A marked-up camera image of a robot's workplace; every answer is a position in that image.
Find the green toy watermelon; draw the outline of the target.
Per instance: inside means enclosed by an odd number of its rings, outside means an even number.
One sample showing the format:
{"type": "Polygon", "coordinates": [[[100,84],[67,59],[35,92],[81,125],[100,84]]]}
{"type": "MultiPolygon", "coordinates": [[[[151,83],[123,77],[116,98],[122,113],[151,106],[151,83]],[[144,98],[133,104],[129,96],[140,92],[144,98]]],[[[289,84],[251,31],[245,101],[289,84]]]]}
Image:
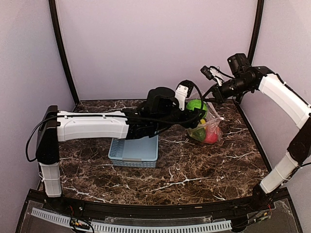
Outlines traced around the green toy watermelon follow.
{"type": "MultiPolygon", "coordinates": [[[[194,109],[201,109],[201,105],[202,105],[202,103],[201,103],[201,100],[199,100],[199,99],[194,99],[194,100],[190,100],[188,103],[187,103],[187,105],[186,105],[186,108],[188,109],[188,110],[194,110],[194,109]]],[[[206,118],[206,115],[207,115],[207,113],[208,113],[208,108],[207,108],[207,105],[205,104],[205,103],[203,103],[203,110],[205,111],[204,112],[204,114],[203,114],[203,116],[202,116],[202,118],[206,118]]]]}

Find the green toy bell pepper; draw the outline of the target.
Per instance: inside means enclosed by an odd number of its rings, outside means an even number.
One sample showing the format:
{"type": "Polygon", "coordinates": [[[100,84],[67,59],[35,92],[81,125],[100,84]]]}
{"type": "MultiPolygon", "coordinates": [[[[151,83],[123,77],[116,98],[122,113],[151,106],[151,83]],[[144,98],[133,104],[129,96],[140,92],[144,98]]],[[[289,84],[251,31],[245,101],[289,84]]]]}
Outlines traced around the green toy bell pepper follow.
{"type": "Polygon", "coordinates": [[[206,138],[206,130],[204,128],[199,128],[193,131],[190,136],[197,141],[204,141],[206,138]]]}

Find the clear zip top bag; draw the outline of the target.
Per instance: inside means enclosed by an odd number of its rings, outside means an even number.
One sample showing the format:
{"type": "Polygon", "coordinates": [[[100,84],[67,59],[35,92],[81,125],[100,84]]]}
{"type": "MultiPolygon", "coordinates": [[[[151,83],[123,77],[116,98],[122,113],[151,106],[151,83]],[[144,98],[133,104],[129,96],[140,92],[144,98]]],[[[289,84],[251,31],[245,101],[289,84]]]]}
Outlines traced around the clear zip top bag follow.
{"type": "MultiPolygon", "coordinates": [[[[206,126],[206,128],[204,128],[205,130],[213,130],[213,129],[215,129],[215,128],[219,128],[219,130],[220,130],[220,135],[219,135],[219,140],[218,141],[220,141],[221,140],[221,138],[222,138],[222,130],[220,129],[220,123],[221,123],[221,121],[223,121],[224,120],[224,118],[223,117],[221,117],[221,116],[219,116],[219,114],[216,112],[216,110],[215,110],[215,108],[214,108],[214,106],[212,105],[212,103],[205,103],[206,105],[207,105],[207,108],[208,108],[208,113],[207,113],[207,115],[206,115],[206,118],[204,118],[205,119],[205,121],[206,121],[206,123],[207,123],[207,126],[206,126]]],[[[187,132],[188,132],[188,135],[190,136],[190,134],[193,132],[193,131],[195,131],[195,130],[197,130],[197,129],[199,129],[199,128],[201,128],[201,127],[196,127],[196,128],[194,128],[194,129],[187,129],[187,132]]]]}

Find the red toy apple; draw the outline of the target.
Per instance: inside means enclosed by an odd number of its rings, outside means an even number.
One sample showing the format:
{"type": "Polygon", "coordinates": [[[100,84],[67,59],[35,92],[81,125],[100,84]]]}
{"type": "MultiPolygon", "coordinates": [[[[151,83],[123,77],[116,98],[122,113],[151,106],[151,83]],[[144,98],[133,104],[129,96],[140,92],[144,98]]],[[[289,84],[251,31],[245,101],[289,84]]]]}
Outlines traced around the red toy apple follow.
{"type": "Polygon", "coordinates": [[[219,128],[215,128],[213,130],[207,129],[204,142],[208,144],[214,144],[219,140],[219,135],[220,135],[219,128]]]}

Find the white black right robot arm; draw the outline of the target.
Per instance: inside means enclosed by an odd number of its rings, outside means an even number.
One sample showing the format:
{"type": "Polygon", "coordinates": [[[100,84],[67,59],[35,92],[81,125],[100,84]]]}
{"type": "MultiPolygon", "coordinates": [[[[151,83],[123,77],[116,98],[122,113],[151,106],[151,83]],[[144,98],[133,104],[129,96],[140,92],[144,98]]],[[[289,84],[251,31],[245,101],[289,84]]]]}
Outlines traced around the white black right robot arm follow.
{"type": "Polygon", "coordinates": [[[201,73],[209,80],[215,80],[207,93],[213,97],[209,102],[222,104],[230,97],[242,96],[247,92],[259,92],[272,99],[299,129],[290,142],[285,156],[273,170],[259,183],[259,192],[248,199],[248,207],[259,210],[267,202],[267,194],[272,193],[300,167],[311,155],[311,106],[291,90],[280,76],[265,66],[240,65],[232,67],[234,78],[222,82],[215,67],[203,66],[201,73]]]}

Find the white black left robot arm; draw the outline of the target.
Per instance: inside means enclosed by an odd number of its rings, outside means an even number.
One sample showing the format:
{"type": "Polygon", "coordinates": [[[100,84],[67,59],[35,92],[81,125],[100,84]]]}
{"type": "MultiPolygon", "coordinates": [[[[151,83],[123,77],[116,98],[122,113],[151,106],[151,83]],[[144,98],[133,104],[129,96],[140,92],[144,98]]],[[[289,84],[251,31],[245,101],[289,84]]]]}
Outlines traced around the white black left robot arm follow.
{"type": "Polygon", "coordinates": [[[154,137],[173,125],[195,128],[204,116],[203,108],[181,110],[179,107],[154,115],[138,109],[123,109],[106,113],[72,113],[48,107],[44,119],[33,129],[37,133],[35,160],[38,161],[45,193],[57,211],[69,207],[62,196],[59,170],[59,142],[85,138],[141,139],[154,137]]]}

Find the light blue plastic basket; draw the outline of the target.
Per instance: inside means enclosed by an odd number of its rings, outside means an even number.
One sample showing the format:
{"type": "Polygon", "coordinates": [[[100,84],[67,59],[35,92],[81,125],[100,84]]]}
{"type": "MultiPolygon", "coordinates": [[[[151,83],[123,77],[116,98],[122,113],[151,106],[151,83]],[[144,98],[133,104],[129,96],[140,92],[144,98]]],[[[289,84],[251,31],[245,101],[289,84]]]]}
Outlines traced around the light blue plastic basket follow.
{"type": "Polygon", "coordinates": [[[112,139],[108,158],[114,166],[155,168],[158,160],[158,136],[141,139],[112,139]]]}

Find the black right frame post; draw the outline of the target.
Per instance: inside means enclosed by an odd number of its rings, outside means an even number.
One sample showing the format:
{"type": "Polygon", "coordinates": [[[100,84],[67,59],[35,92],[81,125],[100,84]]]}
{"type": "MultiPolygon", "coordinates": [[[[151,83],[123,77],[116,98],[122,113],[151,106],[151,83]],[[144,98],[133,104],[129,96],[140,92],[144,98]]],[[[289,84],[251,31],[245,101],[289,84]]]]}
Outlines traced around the black right frame post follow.
{"type": "Polygon", "coordinates": [[[258,42],[259,32],[260,32],[260,26],[261,26],[261,21],[262,21],[262,16],[263,16],[264,2],[265,2],[265,0],[257,0],[254,26],[253,26],[250,46],[249,46],[249,50],[248,50],[248,56],[247,56],[250,63],[253,62],[253,59],[255,56],[255,51],[256,51],[256,47],[257,47],[257,42],[258,42]]]}

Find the black frame post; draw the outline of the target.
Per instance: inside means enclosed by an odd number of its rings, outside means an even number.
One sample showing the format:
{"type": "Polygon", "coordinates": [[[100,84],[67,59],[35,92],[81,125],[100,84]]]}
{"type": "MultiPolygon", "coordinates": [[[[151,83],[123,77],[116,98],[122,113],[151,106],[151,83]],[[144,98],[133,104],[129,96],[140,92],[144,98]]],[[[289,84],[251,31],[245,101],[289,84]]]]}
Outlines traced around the black frame post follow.
{"type": "Polygon", "coordinates": [[[257,47],[257,42],[258,42],[259,32],[260,32],[260,26],[261,26],[261,21],[262,21],[262,16],[263,16],[264,2],[265,2],[265,0],[257,0],[254,26],[253,26],[250,46],[249,46],[249,50],[248,50],[248,56],[247,56],[250,63],[253,62],[253,59],[255,56],[255,51],[256,51],[256,47],[257,47]]]}
{"type": "Polygon", "coordinates": [[[77,94],[77,90],[72,78],[72,74],[70,71],[65,47],[64,47],[64,42],[62,38],[62,33],[61,33],[61,28],[60,28],[60,23],[59,23],[59,18],[58,18],[58,12],[57,12],[57,6],[56,6],[56,1],[55,0],[48,0],[49,2],[49,9],[50,9],[50,15],[51,15],[51,20],[52,20],[52,26],[53,26],[53,31],[54,31],[54,36],[58,48],[58,53],[61,59],[61,64],[63,67],[63,71],[66,77],[66,81],[70,90],[71,97],[74,101],[74,104],[77,105],[80,100],[77,94]]]}

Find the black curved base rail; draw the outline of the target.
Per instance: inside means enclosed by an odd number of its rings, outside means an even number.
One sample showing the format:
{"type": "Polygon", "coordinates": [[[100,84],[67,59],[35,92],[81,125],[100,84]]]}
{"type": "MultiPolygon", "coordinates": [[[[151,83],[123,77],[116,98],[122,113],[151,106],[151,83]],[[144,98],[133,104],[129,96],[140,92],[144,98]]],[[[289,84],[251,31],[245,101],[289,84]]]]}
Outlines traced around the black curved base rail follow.
{"type": "Polygon", "coordinates": [[[286,196],[286,192],[278,191],[273,199],[254,208],[251,197],[186,205],[126,205],[100,203],[67,197],[49,198],[45,193],[29,190],[28,200],[37,201],[48,210],[87,220],[103,220],[107,217],[168,219],[211,216],[213,219],[225,218],[233,221],[234,228],[242,228],[257,220],[272,216],[276,201],[286,196]]]}

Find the black left frame post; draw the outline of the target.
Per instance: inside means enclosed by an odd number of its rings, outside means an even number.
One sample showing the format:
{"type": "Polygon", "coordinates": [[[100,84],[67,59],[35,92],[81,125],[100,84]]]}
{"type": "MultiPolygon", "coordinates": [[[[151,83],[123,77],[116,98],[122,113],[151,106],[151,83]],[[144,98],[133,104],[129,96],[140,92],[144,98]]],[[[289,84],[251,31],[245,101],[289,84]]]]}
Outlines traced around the black left frame post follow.
{"type": "Polygon", "coordinates": [[[61,64],[63,67],[63,71],[66,77],[66,81],[70,90],[71,97],[74,101],[74,104],[77,105],[80,100],[77,94],[77,90],[72,78],[72,74],[70,71],[65,47],[64,47],[64,42],[62,38],[62,33],[61,33],[61,28],[60,28],[60,23],[59,23],[59,18],[58,18],[58,12],[57,12],[57,6],[56,6],[56,1],[55,0],[48,0],[49,2],[49,9],[50,9],[50,15],[51,15],[51,20],[52,20],[52,26],[53,26],[53,31],[54,31],[54,36],[58,48],[58,53],[61,59],[61,64]]]}

